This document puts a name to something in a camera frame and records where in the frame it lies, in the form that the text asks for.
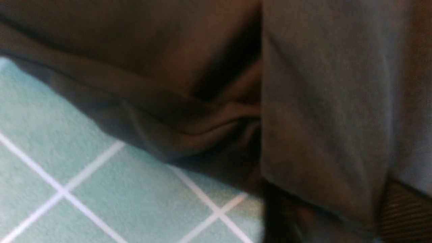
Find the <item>dark brown fabric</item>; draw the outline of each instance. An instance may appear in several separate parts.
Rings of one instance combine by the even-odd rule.
[[[432,195],[431,6],[1,0],[0,54],[162,161],[263,175],[306,242],[368,242],[389,173]]]

